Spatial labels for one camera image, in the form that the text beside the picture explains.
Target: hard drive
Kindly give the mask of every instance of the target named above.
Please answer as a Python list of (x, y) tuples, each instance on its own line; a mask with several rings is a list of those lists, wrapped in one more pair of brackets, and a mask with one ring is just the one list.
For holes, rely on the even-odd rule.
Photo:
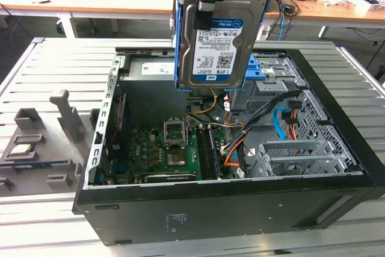
[(242, 86), (266, 0), (215, 4), (211, 30), (194, 29), (196, 0), (183, 0), (179, 88)]

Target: floor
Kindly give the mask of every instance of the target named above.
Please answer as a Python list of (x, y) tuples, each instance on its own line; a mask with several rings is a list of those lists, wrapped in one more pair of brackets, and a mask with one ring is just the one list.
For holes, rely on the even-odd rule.
[[(56, 31), (56, 18), (53, 17), (21, 17), (20, 23), (33, 37), (64, 37)], [(87, 19), (77, 19), (76, 27), (79, 37), (108, 37), (108, 38), (151, 38), (167, 39), (169, 37), (168, 21), (154, 20), (118, 20), (119, 32), (111, 31), (111, 22), (108, 19), (95, 19), (98, 33), (92, 34), (91, 23)], [(16, 21), (10, 17), (7, 19), (8, 28), (0, 29), (0, 83), (7, 76), (13, 65), (22, 55), (31, 41), (28, 34), (16, 25)], [(286, 40), (321, 41), (317, 35), (321, 27), (317, 26), (293, 26), (287, 33)], [(361, 29), (359, 32), (369, 40), (378, 40), (378, 45), (385, 40), (385, 29), (373, 34), (376, 29)], [(269, 38), (277, 40), (277, 34), (271, 34)], [(331, 28), (325, 40), (332, 41), (338, 46), (344, 46), (364, 66), (366, 66), (378, 46), (373, 42), (359, 37), (352, 29)], [(372, 74), (378, 72), (379, 65), (385, 64), (385, 46), (372, 62), (369, 71)]]

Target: desk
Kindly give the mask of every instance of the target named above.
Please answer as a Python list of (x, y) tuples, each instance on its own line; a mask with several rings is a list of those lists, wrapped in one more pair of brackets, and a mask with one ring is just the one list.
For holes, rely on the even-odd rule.
[[(349, 26), (361, 28), (385, 28), (385, 13), (370, 11), (361, 16), (348, 4), (325, 7), (318, 0), (296, 1), (301, 13), (293, 18), (295, 25)], [(30, 4), (24, 0), (0, 0), (10, 13), (20, 16), (49, 16), (61, 19), (67, 37), (77, 37), (74, 17), (108, 19), (169, 20), (173, 0), (51, 0), (45, 4)], [(7, 13), (0, 9), (0, 15)], [(265, 15), (259, 39), (266, 36), (269, 26), (278, 17), (275, 1)]]
[(364, 16), (356, 12), (354, 5), (347, 3), (347, 7), (342, 4), (325, 6), (318, 0), (295, 1), (301, 13), (292, 20), (294, 25), (323, 25), (318, 37), (323, 38), (328, 26), (339, 27), (362, 27), (362, 28), (385, 28), (384, 10), (369, 11)]

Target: metal slotted table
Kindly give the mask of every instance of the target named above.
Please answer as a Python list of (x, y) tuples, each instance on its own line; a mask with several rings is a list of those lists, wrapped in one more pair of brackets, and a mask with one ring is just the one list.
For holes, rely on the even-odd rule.
[[(66, 88), (79, 114), (100, 106), (116, 47), (169, 47), (166, 40), (35, 39), (0, 85), (0, 153), (19, 108), (58, 116), (52, 90)], [(300, 49), (378, 157), (385, 162), (385, 91), (344, 49), (330, 42), (257, 42), (256, 48)], [(328, 229), (105, 247), (82, 215), (75, 193), (0, 198), (4, 256), (372, 256), (385, 251), (385, 198), (361, 203)]]

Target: table leg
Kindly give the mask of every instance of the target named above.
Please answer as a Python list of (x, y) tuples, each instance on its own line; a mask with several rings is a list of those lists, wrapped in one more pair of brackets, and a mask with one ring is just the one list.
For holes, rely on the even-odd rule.
[(115, 18), (111, 19), (111, 27), (112, 27), (112, 32), (117, 33), (119, 32), (119, 27), (118, 27), (118, 20)]
[(318, 34), (318, 38), (324, 39), (328, 30), (329, 30), (329, 26), (323, 26)]
[(5, 21), (5, 15), (0, 15), (0, 28), (1, 29), (7, 29), (8, 28), (8, 24)]
[(61, 17), (61, 24), (64, 29), (64, 33), (68, 39), (74, 39), (78, 37), (78, 32), (76, 31), (76, 26), (71, 17)]

